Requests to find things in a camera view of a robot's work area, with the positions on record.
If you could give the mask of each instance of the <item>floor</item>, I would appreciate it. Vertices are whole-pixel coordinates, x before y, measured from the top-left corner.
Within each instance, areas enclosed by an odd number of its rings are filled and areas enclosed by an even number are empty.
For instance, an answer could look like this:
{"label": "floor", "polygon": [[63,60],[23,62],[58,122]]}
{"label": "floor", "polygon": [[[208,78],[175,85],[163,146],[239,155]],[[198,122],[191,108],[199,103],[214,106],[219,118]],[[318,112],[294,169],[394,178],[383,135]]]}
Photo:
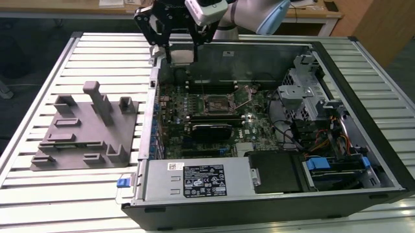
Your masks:
{"label": "floor", "polygon": [[[0,155],[74,31],[131,33],[138,32],[138,27],[132,20],[64,20],[63,27],[56,27],[52,19],[0,18],[0,39],[6,35],[16,39],[31,68],[31,72],[22,78],[2,78],[15,96],[10,100],[0,98]],[[415,40],[409,43],[387,68],[387,72],[413,100],[415,100],[415,81],[411,80],[415,77],[414,54]]]}

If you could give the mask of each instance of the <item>gray plastic holder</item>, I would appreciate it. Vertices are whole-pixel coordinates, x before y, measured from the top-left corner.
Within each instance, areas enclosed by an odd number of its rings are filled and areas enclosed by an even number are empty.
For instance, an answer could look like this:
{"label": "gray plastic holder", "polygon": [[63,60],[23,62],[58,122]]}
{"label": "gray plastic holder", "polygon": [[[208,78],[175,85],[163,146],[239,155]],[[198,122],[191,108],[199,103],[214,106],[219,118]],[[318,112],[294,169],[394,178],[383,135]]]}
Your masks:
{"label": "gray plastic holder", "polygon": [[91,102],[60,95],[58,112],[32,159],[32,171],[126,167],[130,163],[139,102],[110,102],[99,82],[86,82]]}

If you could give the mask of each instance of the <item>power supply label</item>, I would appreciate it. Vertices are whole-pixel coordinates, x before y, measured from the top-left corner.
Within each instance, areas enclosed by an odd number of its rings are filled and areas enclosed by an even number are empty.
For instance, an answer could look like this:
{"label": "power supply label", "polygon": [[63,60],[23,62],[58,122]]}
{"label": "power supply label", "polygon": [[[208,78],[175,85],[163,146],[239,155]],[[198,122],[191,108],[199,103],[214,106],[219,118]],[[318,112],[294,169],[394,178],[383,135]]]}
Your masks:
{"label": "power supply label", "polygon": [[183,167],[183,182],[183,195],[186,198],[227,195],[226,171],[223,165]]}

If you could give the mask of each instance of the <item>wooden desk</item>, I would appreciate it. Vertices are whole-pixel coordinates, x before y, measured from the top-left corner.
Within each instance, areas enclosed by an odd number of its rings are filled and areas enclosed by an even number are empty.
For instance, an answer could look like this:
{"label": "wooden desk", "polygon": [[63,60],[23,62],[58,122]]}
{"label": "wooden desk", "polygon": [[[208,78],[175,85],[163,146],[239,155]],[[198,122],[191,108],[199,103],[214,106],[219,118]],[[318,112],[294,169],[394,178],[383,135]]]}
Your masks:
{"label": "wooden desk", "polygon": [[[146,0],[143,6],[150,3],[151,0]],[[0,17],[132,19],[138,7],[127,4],[123,8],[99,8],[99,0],[0,0]],[[323,24],[319,35],[330,36],[342,17],[342,13],[327,11],[319,0],[315,7],[290,9],[284,23]]]}

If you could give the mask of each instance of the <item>aluminum slotted table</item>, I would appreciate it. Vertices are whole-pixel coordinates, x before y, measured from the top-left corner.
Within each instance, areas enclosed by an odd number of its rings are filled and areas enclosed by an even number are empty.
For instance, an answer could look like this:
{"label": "aluminum slotted table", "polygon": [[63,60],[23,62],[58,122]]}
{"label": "aluminum slotted table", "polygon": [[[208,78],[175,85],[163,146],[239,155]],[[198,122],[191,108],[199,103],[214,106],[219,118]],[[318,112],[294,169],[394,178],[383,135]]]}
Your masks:
{"label": "aluminum slotted table", "polygon": [[[240,36],[242,40],[320,41],[368,113],[415,175],[415,105],[359,42],[346,37]],[[0,232],[139,233],[139,225],[120,210],[131,189],[116,191],[116,180],[136,171],[143,111],[147,102],[148,43],[136,33],[74,33],[51,75],[0,158]],[[126,168],[30,170],[31,159],[51,124],[59,94],[90,101],[83,83],[99,81],[110,101],[131,96],[140,102],[134,152]],[[327,86],[336,97],[331,83]],[[346,218],[212,227],[180,232],[411,232],[415,201],[377,205]]]}

